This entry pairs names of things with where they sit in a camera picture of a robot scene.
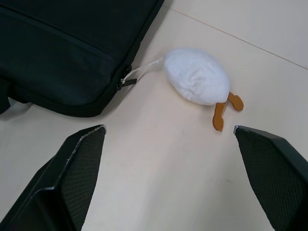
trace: white cord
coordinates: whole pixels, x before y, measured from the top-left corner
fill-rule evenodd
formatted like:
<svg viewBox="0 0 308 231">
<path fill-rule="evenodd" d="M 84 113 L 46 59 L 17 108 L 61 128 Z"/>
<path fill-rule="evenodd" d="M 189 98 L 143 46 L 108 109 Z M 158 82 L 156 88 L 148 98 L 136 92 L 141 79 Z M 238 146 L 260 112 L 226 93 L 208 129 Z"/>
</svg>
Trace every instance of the white cord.
<svg viewBox="0 0 308 231">
<path fill-rule="evenodd" d="M 142 69 L 142 68 L 144 68 L 144 67 L 146 67 L 146 66 L 151 66 L 151 65 L 153 65 L 153 64 L 157 64 L 157 63 L 159 63 L 159 62 L 162 61 L 162 60 L 163 60 L 163 57 L 160 58 L 159 60 L 156 60 L 156 61 L 154 61 L 154 62 L 151 62 L 150 64 L 147 64 L 147 65 L 138 67 L 137 69 L 135 69 L 135 70 L 129 72 L 129 73 L 125 76 L 125 78 L 121 80 L 121 82 L 124 84 L 124 83 L 125 83 L 125 80 L 126 80 L 128 77 L 130 77 L 131 74 L 133 74 L 134 72 L 139 71 L 140 69 Z"/>
</svg>

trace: black mesh material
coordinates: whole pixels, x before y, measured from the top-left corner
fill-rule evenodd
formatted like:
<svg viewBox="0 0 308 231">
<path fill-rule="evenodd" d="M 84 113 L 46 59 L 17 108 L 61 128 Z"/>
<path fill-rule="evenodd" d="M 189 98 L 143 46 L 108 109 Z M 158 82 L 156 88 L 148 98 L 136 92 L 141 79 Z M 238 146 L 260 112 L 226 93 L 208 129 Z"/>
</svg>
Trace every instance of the black mesh material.
<svg viewBox="0 0 308 231">
<path fill-rule="evenodd" d="M 103 143 L 101 129 L 85 138 L 60 182 L 64 203 L 77 231 L 86 218 L 97 181 Z"/>
<path fill-rule="evenodd" d="M 307 180 L 296 166 L 284 155 L 275 142 L 253 131 L 236 130 L 246 172 L 253 191 L 276 231 L 306 230 L 303 223 L 307 217 Z M 286 147 L 292 148 L 284 139 L 278 138 Z M 290 157 L 299 155 L 288 153 Z M 302 158 L 301 167 L 307 162 Z"/>
</svg>

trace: plush toy body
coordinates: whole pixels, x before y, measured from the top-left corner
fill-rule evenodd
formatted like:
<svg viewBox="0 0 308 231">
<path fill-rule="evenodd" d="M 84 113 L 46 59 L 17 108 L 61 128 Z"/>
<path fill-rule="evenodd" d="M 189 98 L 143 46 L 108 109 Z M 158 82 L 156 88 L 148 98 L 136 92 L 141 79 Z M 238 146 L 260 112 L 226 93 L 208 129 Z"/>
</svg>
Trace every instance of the plush toy body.
<svg viewBox="0 0 308 231">
<path fill-rule="evenodd" d="M 223 129 L 222 113 L 229 100 L 237 111 L 244 104 L 230 92 L 228 73 L 208 53 L 197 49 L 176 49 L 165 56 L 164 69 L 170 83 L 185 99 L 201 105 L 215 105 L 214 128 Z"/>
</svg>

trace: white duck plush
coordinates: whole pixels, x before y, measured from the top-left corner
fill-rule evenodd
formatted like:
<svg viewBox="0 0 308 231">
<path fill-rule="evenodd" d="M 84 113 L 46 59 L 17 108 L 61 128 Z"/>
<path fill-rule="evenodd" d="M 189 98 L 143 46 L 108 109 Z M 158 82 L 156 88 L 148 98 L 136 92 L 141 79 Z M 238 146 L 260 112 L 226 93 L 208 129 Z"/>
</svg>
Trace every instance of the white duck plush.
<svg viewBox="0 0 308 231">
<path fill-rule="evenodd" d="M 164 70 L 170 83 L 185 99 L 201 105 L 215 105 L 214 128 L 223 129 L 222 113 L 229 100 L 237 111 L 244 104 L 230 92 L 228 73 L 210 54 L 197 49 L 172 50 L 164 59 Z"/>
</svg>

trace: black fabric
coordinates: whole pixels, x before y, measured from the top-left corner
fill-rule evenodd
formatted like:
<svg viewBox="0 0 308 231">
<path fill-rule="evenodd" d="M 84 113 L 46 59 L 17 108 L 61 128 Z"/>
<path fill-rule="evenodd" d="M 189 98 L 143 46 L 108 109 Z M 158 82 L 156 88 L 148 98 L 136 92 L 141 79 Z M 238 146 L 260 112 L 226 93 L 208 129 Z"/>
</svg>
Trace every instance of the black fabric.
<svg viewBox="0 0 308 231">
<path fill-rule="evenodd" d="M 0 114 L 8 110 L 11 106 L 8 98 L 10 87 L 11 83 L 0 77 Z"/>
<path fill-rule="evenodd" d="M 249 182 L 276 231 L 308 230 L 308 163 L 283 138 L 236 130 Z"/>
<path fill-rule="evenodd" d="M 10 96 L 65 115 L 99 115 L 162 3 L 2 1 L 0 71 L 14 84 Z"/>
<path fill-rule="evenodd" d="M 97 181 L 106 130 L 68 137 L 32 178 L 0 223 L 1 231 L 80 231 Z"/>
</svg>

